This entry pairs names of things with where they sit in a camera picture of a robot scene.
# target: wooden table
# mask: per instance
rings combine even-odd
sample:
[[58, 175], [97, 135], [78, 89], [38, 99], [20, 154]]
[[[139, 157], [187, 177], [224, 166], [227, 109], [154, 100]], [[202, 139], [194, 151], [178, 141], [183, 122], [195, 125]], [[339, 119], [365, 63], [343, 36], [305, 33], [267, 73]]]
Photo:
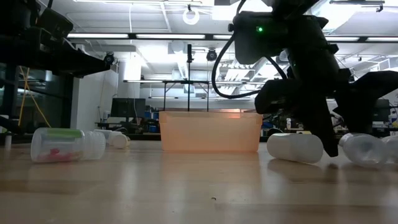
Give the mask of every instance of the wooden table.
[[324, 155], [315, 166], [258, 154], [172, 154], [160, 142], [100, 161], [33, 164], [0, 151], [0, 223], [398, 223], [395, 165]]

